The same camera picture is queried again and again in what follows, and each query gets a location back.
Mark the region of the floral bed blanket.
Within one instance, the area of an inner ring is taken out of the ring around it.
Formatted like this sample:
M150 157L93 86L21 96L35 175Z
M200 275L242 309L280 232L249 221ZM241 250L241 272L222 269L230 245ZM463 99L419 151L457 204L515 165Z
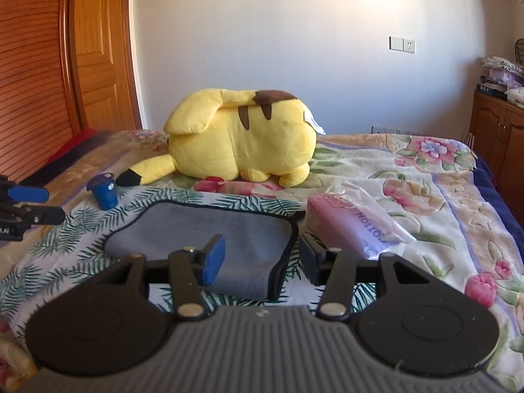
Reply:
M37 226L20 242L1 245L1 389L13 392L33 376L25 328L41 305L110 265L103 238L148 204L175 200L227 209L292 215L316 194L358 185L415 237L404 255L469 297L485 304L500 325L489 373L512 392L523 389L523 230L494 188L489 169L453 139L369 134L325 136L307 181L283 189L261 184L196 180L173 174L119 192L102 211L86 190L101 172L119 174L164 154L159 131L100 133L61 154L28 179L43 185L50 203L66 211L58 226Z

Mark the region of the wooden cabinet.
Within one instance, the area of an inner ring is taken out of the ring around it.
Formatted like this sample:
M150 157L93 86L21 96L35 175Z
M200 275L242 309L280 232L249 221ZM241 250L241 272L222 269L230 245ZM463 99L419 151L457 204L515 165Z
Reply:
M499 195L523 223L523 109L479 91L474 93L469 132Z

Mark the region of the wooden slatted headboard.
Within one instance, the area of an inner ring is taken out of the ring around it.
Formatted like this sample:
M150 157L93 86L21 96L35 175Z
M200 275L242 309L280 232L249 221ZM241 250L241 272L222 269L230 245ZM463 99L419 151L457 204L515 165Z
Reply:
M1 0L1 173L20 181L81 130L68 0Z

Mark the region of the wooden door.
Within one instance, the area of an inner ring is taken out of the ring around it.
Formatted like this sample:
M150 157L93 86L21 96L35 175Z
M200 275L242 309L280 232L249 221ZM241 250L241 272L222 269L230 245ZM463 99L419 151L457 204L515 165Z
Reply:
M81 125L111 131L141 128L129 0L68 0L68 40Z

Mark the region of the grey folded towel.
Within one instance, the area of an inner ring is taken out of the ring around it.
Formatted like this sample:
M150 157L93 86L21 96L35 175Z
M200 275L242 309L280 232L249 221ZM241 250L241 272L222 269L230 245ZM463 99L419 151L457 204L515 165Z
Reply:
M144 253L152 262L183 247L201 249L216 234L225 238L226 255L215 282L205 288L242 299L276 301L297 242L294 216L162 200L110 233L103 249L113 258Z

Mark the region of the yellow Pikachu plush toy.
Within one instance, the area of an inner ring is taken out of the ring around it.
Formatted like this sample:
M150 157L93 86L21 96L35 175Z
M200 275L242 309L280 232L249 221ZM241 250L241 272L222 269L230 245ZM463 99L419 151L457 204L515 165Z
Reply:
M310 173L323 128L307 105L282 90L198 90L184 98L164 124L166 154L142 160L117 185L148 185L178 171L191 178L241 178L283 188Z

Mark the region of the blue cylindrical container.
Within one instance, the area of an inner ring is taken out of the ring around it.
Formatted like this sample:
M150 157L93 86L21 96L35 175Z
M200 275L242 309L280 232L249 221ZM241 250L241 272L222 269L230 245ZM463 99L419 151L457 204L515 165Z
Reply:
M86 189L91 192L101 210L113 209L118 205L116 183L112 173L101 173L91 178Z

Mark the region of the pile of folded fabrics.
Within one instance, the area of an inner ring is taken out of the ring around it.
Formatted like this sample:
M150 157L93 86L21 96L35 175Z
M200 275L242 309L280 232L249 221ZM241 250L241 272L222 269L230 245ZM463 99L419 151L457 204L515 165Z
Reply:
M523 66L500 57L485 57L481 67L479 92L523 108Z

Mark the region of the white wall socket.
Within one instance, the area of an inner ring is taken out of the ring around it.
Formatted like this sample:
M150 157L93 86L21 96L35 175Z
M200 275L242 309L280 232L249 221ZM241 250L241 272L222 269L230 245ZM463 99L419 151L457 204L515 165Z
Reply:
M416 42L414 40L400 38L395 36L389 37L389 49L391 51L403 51L407 53L416 52Z

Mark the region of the pink tissue pack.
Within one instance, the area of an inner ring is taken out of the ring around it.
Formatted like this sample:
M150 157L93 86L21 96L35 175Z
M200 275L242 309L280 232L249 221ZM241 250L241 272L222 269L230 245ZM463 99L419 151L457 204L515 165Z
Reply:
M326 248L348 249L368 260L416 241L365 190L347 183L338 193L310 196L306 223Z

